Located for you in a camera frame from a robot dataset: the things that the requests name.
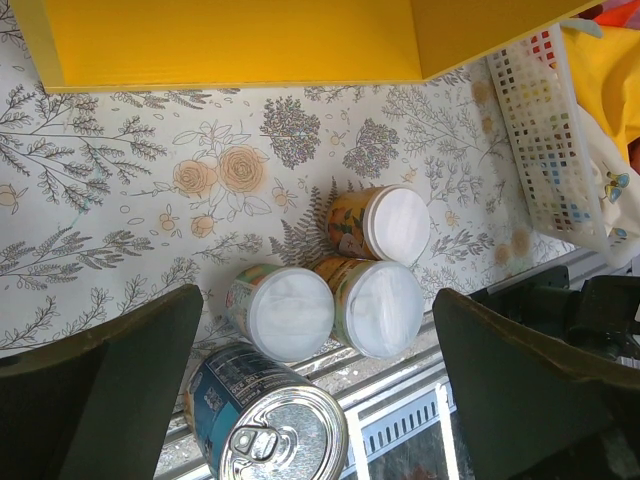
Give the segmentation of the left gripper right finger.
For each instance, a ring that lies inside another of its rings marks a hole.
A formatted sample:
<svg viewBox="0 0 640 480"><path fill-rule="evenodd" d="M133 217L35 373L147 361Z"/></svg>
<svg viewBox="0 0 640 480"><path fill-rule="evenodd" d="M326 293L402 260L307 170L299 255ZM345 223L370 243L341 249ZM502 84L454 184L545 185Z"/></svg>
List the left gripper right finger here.
<svg viewBox="0 0 640 480"><path fill-rule="evenodd" d="M638 478L638 370L452 289L433 314L476 478Z"/></svg>

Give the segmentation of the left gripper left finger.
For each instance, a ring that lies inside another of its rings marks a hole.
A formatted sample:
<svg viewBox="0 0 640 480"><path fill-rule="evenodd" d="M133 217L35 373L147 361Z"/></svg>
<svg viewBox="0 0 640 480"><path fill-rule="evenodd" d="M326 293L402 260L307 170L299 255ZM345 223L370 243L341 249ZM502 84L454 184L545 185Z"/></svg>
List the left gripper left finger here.
<svg viewBox="0 0 640 480"><path fill-rule="evenodd" d="M150 479L203 299L183 285L1 360L4 479Z"/></svg>

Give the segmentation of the silver pull-tab can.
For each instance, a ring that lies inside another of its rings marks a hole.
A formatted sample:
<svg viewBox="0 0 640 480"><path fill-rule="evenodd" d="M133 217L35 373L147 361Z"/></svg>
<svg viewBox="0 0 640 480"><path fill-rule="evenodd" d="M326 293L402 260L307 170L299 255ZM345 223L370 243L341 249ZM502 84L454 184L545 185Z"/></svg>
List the silver pull-tab can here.
<svg viewBox="0 0 640 480"><path fill-rule="evenodd" d="M187 423L216 479L337 479L348 453L338 402L245 342L216 349L188 381Z"/></svg>

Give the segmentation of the lidded can grey lid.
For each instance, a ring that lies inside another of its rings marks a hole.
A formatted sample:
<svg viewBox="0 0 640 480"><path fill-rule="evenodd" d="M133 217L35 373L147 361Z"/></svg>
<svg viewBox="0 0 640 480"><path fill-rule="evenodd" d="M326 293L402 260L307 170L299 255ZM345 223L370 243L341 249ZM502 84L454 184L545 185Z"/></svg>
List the lidded can grey lid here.
<svg viewBox="0 0 640 480"><path fill-rule="evenodd" d="M232 281L225 317L260 352L292 363L313 356L328 340L335 303L325 280L309 269L256 264Z"/></svg>

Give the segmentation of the lidded can white lid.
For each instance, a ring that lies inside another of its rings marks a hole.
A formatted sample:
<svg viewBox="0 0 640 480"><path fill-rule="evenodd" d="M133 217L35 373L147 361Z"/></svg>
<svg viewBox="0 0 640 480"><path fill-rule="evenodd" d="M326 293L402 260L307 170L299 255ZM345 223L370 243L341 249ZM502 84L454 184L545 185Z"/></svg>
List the lidded can white lid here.
<svg viewBox="0 0 640 480"><path fill-rule="evenodd" d="M339 195L329 206L325 230L334 249L347 257L416 261L430 239L430 214L423 198L401 185Z"/></svg>

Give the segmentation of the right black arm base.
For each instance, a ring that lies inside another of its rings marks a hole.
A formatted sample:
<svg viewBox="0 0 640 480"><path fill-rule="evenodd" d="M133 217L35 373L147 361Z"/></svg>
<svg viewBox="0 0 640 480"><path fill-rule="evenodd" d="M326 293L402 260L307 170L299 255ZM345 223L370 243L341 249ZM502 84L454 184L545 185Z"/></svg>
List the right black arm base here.
<svg viewBox="0 0 640 480"><path fill-rule="evenodd" d="M527 328L632 368L639 366L639 279L596 275L575 289L553 266L471 298Z"/></svg>

